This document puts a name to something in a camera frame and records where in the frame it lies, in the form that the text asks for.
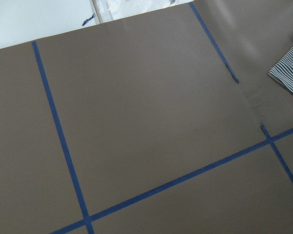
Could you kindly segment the navy white striped polo shirt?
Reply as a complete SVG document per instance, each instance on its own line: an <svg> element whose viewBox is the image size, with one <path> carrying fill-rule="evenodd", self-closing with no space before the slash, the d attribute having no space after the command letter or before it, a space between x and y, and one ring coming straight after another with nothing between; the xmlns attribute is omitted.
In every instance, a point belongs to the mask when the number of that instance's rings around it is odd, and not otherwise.
<svg viewBox="0 0 293 234"><path fill-rule="evenodd" d="M293 46L268 71L268 75L279 82L293 95Z"/></svg>

